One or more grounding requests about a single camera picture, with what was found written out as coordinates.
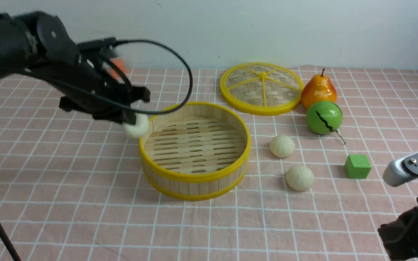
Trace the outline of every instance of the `green cube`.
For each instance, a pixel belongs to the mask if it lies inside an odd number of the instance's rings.
[[[365,179],[370,173],[370,166],[367,155],[350,154],[345,163],[346,175],[348,178]]]

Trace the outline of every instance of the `bamboo steamer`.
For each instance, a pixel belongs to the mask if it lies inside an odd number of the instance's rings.
[[[234,112],[192,102],[150,121],[139,148],[144,174],[160,192],[207,200],[229,192],[244,177],[251,138]]]
[[[222,97],[248,114],[273,116],[300,104],[304,84],[287,68],[269,63],[246,63],[227,70],[220,80]]]

